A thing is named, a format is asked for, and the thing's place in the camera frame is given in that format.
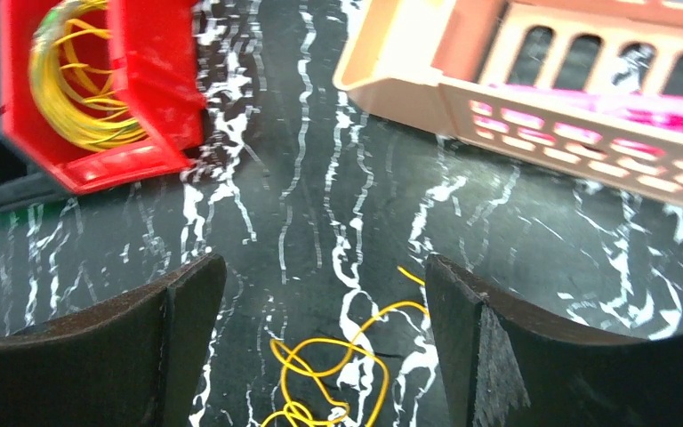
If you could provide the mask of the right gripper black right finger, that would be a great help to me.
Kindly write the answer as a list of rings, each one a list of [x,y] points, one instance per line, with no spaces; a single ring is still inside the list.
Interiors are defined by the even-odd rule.
[[[683,426],[683,334],[560,317],[440,254],[426,295],[454,426]]]

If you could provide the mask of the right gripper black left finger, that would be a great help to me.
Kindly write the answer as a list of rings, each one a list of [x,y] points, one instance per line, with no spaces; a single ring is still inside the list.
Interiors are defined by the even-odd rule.
[[[185,426],[227,278],[208,254],[0,336],[0,426]]]

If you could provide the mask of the red plastic bin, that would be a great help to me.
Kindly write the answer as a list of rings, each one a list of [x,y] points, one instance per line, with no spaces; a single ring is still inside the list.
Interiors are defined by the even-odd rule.
[[[204,139],[190,1],[0,1],[0,124],[74,195],[189,168]]]

